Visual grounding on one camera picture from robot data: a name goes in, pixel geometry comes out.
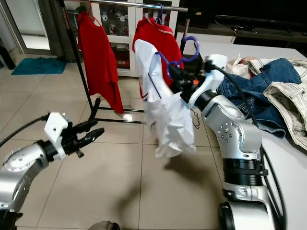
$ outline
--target red shirt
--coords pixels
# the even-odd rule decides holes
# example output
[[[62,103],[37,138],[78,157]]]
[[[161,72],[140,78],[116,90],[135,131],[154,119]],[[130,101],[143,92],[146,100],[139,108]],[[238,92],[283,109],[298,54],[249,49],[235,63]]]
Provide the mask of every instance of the red shirt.
[[[144,18],[138,22],[135,30],[132,48],[134,50],[134,43],[136,40],[141,39],[154,45],[154,47],[162,52],[166,59],[171,61],[179,61],[182,58],[180,48],[173,36],[173,31],[166,25],[159,25],[154,21],[154,18]],[[166,63],[162,62],[163,79],[168,86],[173,83],[166,73]]]
[[[82,12],[78,16],[79,49],[83,51],[90,95],[103,96],[116,112],[124,113],[118,89],[117,62],[102,26]]]

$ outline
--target clothes rack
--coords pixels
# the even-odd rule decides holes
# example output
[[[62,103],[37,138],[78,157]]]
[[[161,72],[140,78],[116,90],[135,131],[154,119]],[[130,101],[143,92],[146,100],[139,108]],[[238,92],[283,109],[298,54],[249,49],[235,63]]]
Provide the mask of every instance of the clothes rack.
[[[122,122],[122,123],[136,123],[136,124],[142,124],[142,121],[128,121],[128,120],[118,120],[118,119],[104,119],[104,118],[96,118],[96,114],[98,110],[113,110],[112,108],[108,108],[108,107],[100,107],[100,98],[96,98],[95,103],[93,105],[92,101],[91,101],[91,97],[87,88],[87,84],[86,84],[86,80],[85,80],[85,76],[84,76],[84,72],[81,66],[81,61],[78,55],[78,50],[77,50],[77,46],[76,46],[76,39],[73,35],[73,31],[72,31],[72,26],[71,23],[69,21],[69,17],[68,17],[68,13],[67,13],[67,9],[65,7],[64,4],[64,0],[58,0],[63,16],[64,16],[64,20],[65,20],[65,25],[66,25],[66,31],[69,37],[69,40],[71,42],[71,46],[76,58],[76,62],[78,65],[78,69],[80,72],[80,76],[82,79],[82,83],[84,86],[84,90],[86,93],[86,97],[88,100],[88,103],[90,105],[90,109],[91,109],[91,115],[89,117],[89,119],[97,119],[98,121],[106,121],[106,122]],[[77,1],[77,2],[90,2],[89,0],[68,0],[68,1]],[[161,6],[159,5],[151,5],[151,4],[144,4],[144,3],[134,3],[134,2],[123,2],[123,1],[113,1],[113,0],[91,0],[91,3],[98,3],[98,4],[107,4],[107,5],[117,5],[117,6],[127,6],[127,7],[139,7],[139,8],[146,8],[146,9],[160,9]],[[184,29],[184,34],[181,40],[181,44],[180,44],[180,51],[181,53],[183,53],[184,50],[184,46],[185,46],[185,42],[183,41],[183,38],[185,38],[187,36],[187,32],[188,32],[188,27],[189,27],[189,18],[190,15],[194,12],[196,12],[195,9],[188,9],[188,8],[184,8],[184,7],[173,7],[173,6],[163,6],[164,10],[169,10],[169,11],[178,11],[178,12],[185,12],[187,13],[187,19],[186,19],[186,23],[185,23],[185,29]],[[135,113],[143,113],[143,110],[137,110],[137,109],[124,109],[125,112],[135,112]]]

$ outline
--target cup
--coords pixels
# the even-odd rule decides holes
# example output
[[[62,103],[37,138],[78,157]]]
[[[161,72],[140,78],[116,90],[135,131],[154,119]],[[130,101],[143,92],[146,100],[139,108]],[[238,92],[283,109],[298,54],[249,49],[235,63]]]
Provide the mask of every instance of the cup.
[[[124,15],[120,16],[120,18],[119,18],[119,19],[120,19],[120,21],[121,21],[121,22],[125,22],[125,20],[126,20],[126,18],[125,18],[125,16],[124,16]]]
[[[154,11],[154,12],[153,12],[153,18],[154,18],[154,20],[156,20],[157,17],[158,17],[158,11]]]
[[[122,36],[128,36],[128,27],[127,26],[122,26],[121,27],[121,32],[120,32],[120,34],[122,35]]]
[[[103,13],[102,13],[101,19],[102,19],[104,22],[107,21],[107,14],[106,14],[106,12],[103,12]]]
[[[167,14],[166,13],[163,13],[162,14],[162,20],[161,20],[161,24],[162,25],[165,25],[165,18],[166,18]]]
[[[114,24],[109,25],[109,32],[112,35],[117,33],[116,26]]]
[[[120,18],[121,16],[122,16],[121,12],[120,11],[116,11],[115,17]]]

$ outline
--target blue hanger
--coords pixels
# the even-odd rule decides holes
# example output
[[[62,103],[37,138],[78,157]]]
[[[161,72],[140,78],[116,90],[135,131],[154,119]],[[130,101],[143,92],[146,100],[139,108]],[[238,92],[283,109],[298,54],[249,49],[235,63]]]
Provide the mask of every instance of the blue hanger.
[[[163,14],[163,5],[160,4],[160,3],[158,3],[157,5],[161,6],[161,11],[158,14],[158,17],[155,19],[155,22],[161,25],[161,23],[162,23],[161,18],[162,18],[162,14]]]
[[[194,36],[189,36],[189,37],[185,37],[184,39],[182,39],[182,41],[186,42],[188,40],[192,40],[196,43],[196,53],[194,54],[193,57],[191,58],[185,58],[185,57],[182,57],[179,61],[171,61],[169,62],[166,57],[164,56],[163,53],[161,53],[160,51],[157,51],[155,54],[159,54],[161,59],[166,63],[167,65],[167,68],[166,68],[166,72],[167,72],[167,75],[170,79],[172,79],[171,75],[169,74],[168,72],[168,67],[170,65],[176,65],[178,68],[179,68],[179,65],[182,63],[182,62],[193,62],[197,57],[198,57],[198,54],[200,53],[200,42],[199,40],[194,37]]]

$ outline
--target blue jeans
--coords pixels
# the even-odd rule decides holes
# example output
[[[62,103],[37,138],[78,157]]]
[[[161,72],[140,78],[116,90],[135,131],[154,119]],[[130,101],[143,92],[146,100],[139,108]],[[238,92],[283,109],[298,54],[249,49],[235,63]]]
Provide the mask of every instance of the blue jeans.
[[[265,65],[263,72],[250,80],[238,75],[232,75],[232,78],[238,83],[247,98],[259,128],[283,138],[287,130],[283,118],[263,95],[263,92],[272,81],[302,83],[293,65],[288,60],[281,58]],[[219,86],[219,91],[234,103],[246,115],[247,119],[250,118],[243,100],[231,81],[224,78],[224,81]]]

